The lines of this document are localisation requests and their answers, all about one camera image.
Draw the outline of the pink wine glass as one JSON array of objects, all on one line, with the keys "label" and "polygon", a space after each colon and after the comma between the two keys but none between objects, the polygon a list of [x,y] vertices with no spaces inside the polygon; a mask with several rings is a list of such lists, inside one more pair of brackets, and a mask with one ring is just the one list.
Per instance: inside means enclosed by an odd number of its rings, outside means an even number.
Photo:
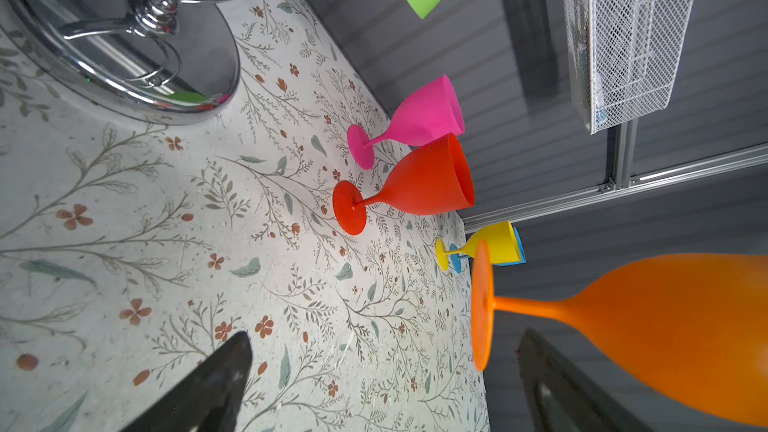
[{"label": "pink wine glass", "polygon": [[379,136],[370,138],[361,126],[350,126],[347,144],[355,162],[370,170],[375,163],[375,144],[391,140],[420,147],[446,134],[459,136],[464,132],[458,97],[450,79],[443,75],[408,96]]}]

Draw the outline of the red wine glass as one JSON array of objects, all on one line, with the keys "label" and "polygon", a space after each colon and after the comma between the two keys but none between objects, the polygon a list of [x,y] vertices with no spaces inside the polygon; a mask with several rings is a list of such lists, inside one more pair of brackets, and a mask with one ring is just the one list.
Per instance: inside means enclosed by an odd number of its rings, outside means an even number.
[{"label": "red wine glass", "polygon": [[457,136],[449,133],[410,152],[395,166],[381,190],[369,198],[349,181],[339,182],[332,195],[336,219],[350,235],[362,233],[367,208],[378,203],[420,216],[473,207],[474,183]]}]

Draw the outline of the orange wine glass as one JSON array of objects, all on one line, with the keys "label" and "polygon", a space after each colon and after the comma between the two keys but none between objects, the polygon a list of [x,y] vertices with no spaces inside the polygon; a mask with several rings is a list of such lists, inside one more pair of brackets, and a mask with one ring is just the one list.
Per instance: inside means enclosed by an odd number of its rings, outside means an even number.
[{"label": "orange wine glass", "polygon": [[471,285],[473,361],[489,361],[497,311],[562,322],[638,381],[727,420],[767,424],[767,258],[682,253],[621,266],[560,301],[498,296],[480,242]]}]

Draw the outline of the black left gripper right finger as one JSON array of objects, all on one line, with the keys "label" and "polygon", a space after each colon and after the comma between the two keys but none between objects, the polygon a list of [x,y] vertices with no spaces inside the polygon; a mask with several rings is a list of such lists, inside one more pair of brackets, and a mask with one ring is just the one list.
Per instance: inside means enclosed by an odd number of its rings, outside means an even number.
[{"label": "black left gripper right finger", "polygon": [[522,335],[517,362],[536,431],[648,431],[540,333]]}]

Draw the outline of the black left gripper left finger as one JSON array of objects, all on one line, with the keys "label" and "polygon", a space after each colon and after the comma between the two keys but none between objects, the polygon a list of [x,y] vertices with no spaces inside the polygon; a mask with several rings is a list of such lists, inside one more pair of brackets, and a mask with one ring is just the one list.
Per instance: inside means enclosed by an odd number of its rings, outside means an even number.
[{"label": "black left gripper left finger", "polygon": [[126,431],[233,431],[253,362],[246,332],[232,335]]}]

